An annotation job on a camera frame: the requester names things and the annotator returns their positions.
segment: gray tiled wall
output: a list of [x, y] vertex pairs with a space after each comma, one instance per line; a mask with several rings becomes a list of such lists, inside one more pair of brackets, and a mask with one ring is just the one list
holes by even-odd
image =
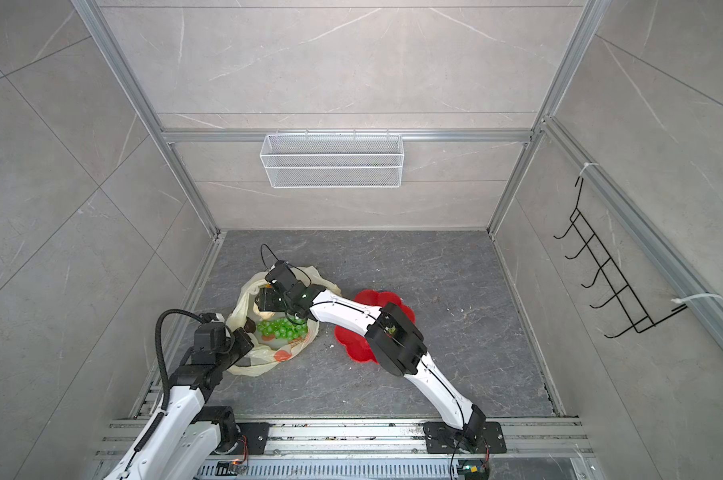
[[[723, 0], [612, 2], [557, 117], [723, 295]], [[588, 306], [611, 292], [603, 277], [580, 285], [597, 271], [587, 255], [563, 258], [577, 236], [553, 238], [577, 195], [567, 163], [539, 149], [498, 235], [567, 412], [583, 417], [610, 477], [723, 478], [723, 351], [689, 311], [605, 338], [625, 315]], [[588, 187], [580, 205], [650, 315], [667, 315], [676, 294], [618, 220]], [[582, 341], [562, 348], [572, 337]], [[579, 374], [585, 363], [603, 366], [599, 379]]]
[[68, 0], [0, 2], [1, 479], [81, 475], [210, 241], [146, 136]]
[[178, 144], [222, 229], [481, 230], [519, 156], [519, 143], [405, 144], [399, 188], [271, 188], [257, 143]]
[[[587, 253], [564, 258], [583, 245], [573, 231], [553, 237], [569, 225], [577, 173], [544, 141], [497, 236], [566, 412], [583, 419], [608, 478], [723, 478], [723, 351], [689, 310], [641, 334], [605, 337], [629, 325], [625, 314], [615, 301], [589, 306], [611, 290], [603, 275], [581, 285], [597, 265]], [[588, 186], [579, 206], [648, 313], [668, 315], [673, 289]], [[615, 270], [608, 275], [623, 285]], [[621, 298], [637, 320], [636, 305]]]
[[[105, 0], [166, 128], [530, 128], [564, 0]], [[275, 190], [256, 144], [179, 144], [223, 229], [483, 229], [520, 144], [407, 144], [401, 188]]]
[[723, 0], [640, 4], [610, 7], [557, 116], [723, 295]]
[[529, 128], [581, 10], [519, 0], [117, 3], [104, 15], [156, 111], [195, 128]]

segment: robotic arm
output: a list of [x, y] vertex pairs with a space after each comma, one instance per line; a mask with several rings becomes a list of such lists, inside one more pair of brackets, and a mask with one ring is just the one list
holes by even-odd
[[[173, 313], [201, 325], [172, 376], [162, 352], [161, 326]], [[189, 480], [212, 451], [243, 447], [242, 432], [229, 406], [205, 406], [222, 373], [252, 349], [243, 329], [231, 331], [222, 316], [167, 310], [156, 321], [156, 357], [162, 379], [161, 405], [106, 480]]]
[[334, 295], [323, 286], [306, 286], [284, 260], [274, 264], [266, 281], [279, 294], [285, 312], [334, 323], [364, 336], [383, 369], [404, 376], [433, 403], [444, 423], [453, 429], [456, 447], [476, 452], [483, 445], [486, 416], [439, 371], [423, 343], [423, 334], [397, 305], [363, 305]]

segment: plastic bag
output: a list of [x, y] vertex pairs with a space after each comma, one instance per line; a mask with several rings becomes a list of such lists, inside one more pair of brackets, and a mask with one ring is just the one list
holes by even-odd
[[[326, 286], [332, 293], [338, 296], [341, 295], [338, 286], [335, 283], [324, 280], [322, 276], [318, 274], [318, 270], [315, 267], [303, 266], [300, 267], [300, 269], [302, 272], [297, 268], [292, 268], [292, 273], [295, 274], [298, 280], [305, 282], [307, 275], [311, 279], [311, 283]], [[260, 289], [266, 285], [268, 285], [268, 282], [266, 282], [266, 272], [259, 272], [253, 275], [252, 278], [244, 284], [239, 295], [239, 302], [236, 303], [236, 308], [228, 317], [228, 320], [226, 320], [226, 325], [228, 325], [231, 330], [243, 327], [248, 315], [250, 319], [255, 322], [260, 322], [260, 317], [255, 314], [252, 307], [255, 305], [255, 297], [260, 292]], [[250, 366], [234, 365], [229, 368], [228, 371], [234, 375], [260, 376], [279, 365], [280, 362], [291, 359], [293, 356], [302, 352], [318, 335], [318, 322], [308, 320], [308, 325], [309, 332], [304, 339], [293, 340], [278, 350], [273, 350], [270, 346], [262, 344], [255, 335], [247, 333], [254, 345], [252, 350], [245, 355], [245, 358], [250, 359]]]

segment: aluminum frame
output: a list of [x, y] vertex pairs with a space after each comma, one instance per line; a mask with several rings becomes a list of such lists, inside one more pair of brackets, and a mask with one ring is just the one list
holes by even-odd
[[121, 85], [126, 97], [130, 100], [140, 120], [146, 126], [149, 135], [154, 140], [156, 147], [164, 157], [170, 170], [177, 179], [180, 187], [183, 187], [186, 197], [188, 197], [191, 206], [196, 211], [207, 233], [215, 237], [220, 229], [217, 227], [209, 208], [207, 208], [202, 196], [196, 189], [196, 184], [186, 171], [180, 156], [177, 154], [163, 138], [162, 128], [159, 119], [153, 107], [151, 107], [140, 84], [137, 82], [135, 74], [126, 63], [124, 53], [114, 38], [114, 34], [108, 28], [106, 19], [104, 18], [100, 8], [94, 0], [71, 0], [74, 7], [79, 12], [82, 22], [87, 25], [93, 40], [98, 45], [100, 52], [106, 59], [106, 63], [114, 72], [114, 76]]
[[529, 145], [524, 146], [524, 149], [522, 149], [519, 154], [519, 159], [516, 165], [513, 166], [510, 178], [508, 178], [501, 198], [497, 202], [497, 206], [495, 206], [490, 223], [487, 225], [487, 232], [490, 236], [494, 237], [497, 229], [500, 228], [503, 218], [505, 218], [505, 214], [508, 212], [511, 200], [513, 200], [513, 196], [516, 195], [519, 185], [521, 185], [521, 180], [527, 173], [529, 162], [532, 161], [532, 157], [535, 155], [535, 150], [539, 143], [539, 131], [545, 118], [556, 114], [564, 98], [564, 94], [567, 93], [569, 84], [572, 83], [572, 77], [583, 61], [583, 56], [586, 54], [588, 45], [591, 43], [591, 40], [593, 40], [593, 36], [597, 32], [601, 19], [611, 2], [612, 0], [589, 0], [583, 7], [583, 14], [580, 15], [575, 32], [569, 40], [567, 51], [564, 53], [559, 69], [553, 76], [553, 81], [548, 89], [546, 98], [543, 100], [543, 105], [537, 113], [537, 118], [532, 127], [533, 136], [531, 141]]
[[262, 142], [270, 134], [396, 134], [404, 141], [529, 141], [530, 130], [520, 128], [420, 129], [420, 128], [341, 128], [341, 129], [179, 129], [164, 130], [169, 143], [179, 142]]
[[[586, 162], [595, 163], [556, 118], [546, 118], [543, 131], [578, 170]], [[593, 191], [617, 217], [623, 228], [679, 296], [713, 293], [713, 289], [705, 279], [623, 192], [604, 168], [591, 165], [583, 171], [582, 177], [588, 180]], [[687, 305], [723, 350], [723, 300], [704, 297], [691, 300]]]

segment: black cable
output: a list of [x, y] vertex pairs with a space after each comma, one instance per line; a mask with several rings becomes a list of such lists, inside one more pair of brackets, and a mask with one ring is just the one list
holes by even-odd
[[[162, 421], [162, 418], [165, 416], [165, 412], [167, 407], [170, 406], [170, 378], [167, 376], [167, 366], [164, 361], [164, 351], [162, 350], [162, 324], [164, 323], [164, 319], [167, 316], [178, 314], [178, 315], [185, 315], [189, 318], [192, 318], [196, 320], [199, 323], [204, 323], [204, 320], [202, 317], [196, 315], [195, 313], [189, 312], [187, 310], [181, 310], [181, 309], [169, 309], [166, 312], [163, 312], [161, 315], [159, 315], [159, 318], [156, 319], [156, 330], [154, 331], [154, 343], [156, 347], [156, 363], [159, 365], [159, 377], [162, 380], [162, 406], [161, 409], [162, 412], [158, 412], [156, 414], [156, 417], [154, 417], [154, 421], [151, 422], [151, 425], [146, 429], [146, 432], [143, 434], [142, 437], [140, 437], [140, 440], [137, 442], [134, 453], [132, 455], [133, 458], [135, 458], [135, 454], [143, 449], [143, 447], [146, 446], [146, 443], [149, 441], [151, 436], [154, 434], [156, 429], [159, 427], [159, 424]], [[127, 466], [125, 467], [124, 471], [130, 466], [130, 463], [127, 463]]]
[[230, 338], [230, 341], [228, 342], [228, 350], [221, 352], [223, 355], [226, 355], [228, 353], [231, 353], [231, 350], [233, 350], [233, 332], [225, 323], [223, 323], [222, 325], [226, 328], [226, 331], [228, 332], [228, 337]]
[[300, 268], [299, 266], [294, 266], [294, 265], [289, 264], [289, 263], [287, 264], [287, 266], [288, 266], [289, 268], [294, 268], [294, 269], [300, 270], [300, 273], [303, 274], [303, 275], [305, 275], [306, 278], [309, 279], [309, 284], [306, 285], [306, 288], [308, 288], [309, 286], [313, 285], [313, 282], [311, 282], [311, 277], [309, 276], [309, 274], [307, 274], [306, 272], [304, 272], [302, 268]]
[[490, 462], [490, 444], [487, 443], [487, 440], [484, 440], [484, 446], [487, 447], [487, 455], [484, 456], [484, 463], [482, 465], [486, 468], [487, 464]]
[[260, 260], [263, 263], [263, 266], [266, 268], [266, 270], [269, 269], [269, 266], [266, 265], [266, 259], [263, 258], [263, 246], [268, 249], [269, 252], [271, 252], [271, 255], [273, 255], [274, 258], [276, 258], [276, 261], [279, 261], [279, 257], [276, 256], [276, 254], [273, 253], [273, 250], [271, 250], [271, 247], [266, 244], [260, 244]]
[[185, 365], [186, 362], [188, 362], [188, 359], [191, 357], [191, 352], [194, 350], [192, 346], [188, 347], [188, 350], [183, 354], [183, 356], [180, 357], [180, 362], [178, 365]]
[[450, 468], [450, 480], [454, 478], [452, 475], [452, 463], [455, 461], [455, 454], [457, 453], [457, 445], [455, 446], [455, 449], [452, 451], [452, 458], [450, 458], [450, 465], [448, 466]]

